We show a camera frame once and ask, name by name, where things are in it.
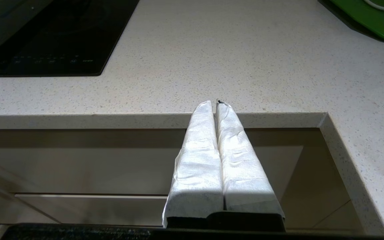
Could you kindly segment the right gripper white-wrapped left finger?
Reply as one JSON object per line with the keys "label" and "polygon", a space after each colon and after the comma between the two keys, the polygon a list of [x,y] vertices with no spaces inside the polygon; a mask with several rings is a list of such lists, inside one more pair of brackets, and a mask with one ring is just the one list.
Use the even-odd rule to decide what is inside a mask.
{"label": "right gripper white-wrapped left finger", "polygon": [[206,219],[224,209],[222,166],[210,100],[200,103],[175,158],[162,224],[172,218]]}

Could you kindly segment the right gripper white-wrapped right finger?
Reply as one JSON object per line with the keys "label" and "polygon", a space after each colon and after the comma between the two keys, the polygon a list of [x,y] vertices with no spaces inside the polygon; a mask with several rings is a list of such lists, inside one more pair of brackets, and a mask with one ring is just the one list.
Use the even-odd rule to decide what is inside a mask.
{"label": "right gripper white-wrapped right finger", "polygon": [[285,220],[279,200],[233,107],[218,102],[215,119],[226,210],[277,214]]}

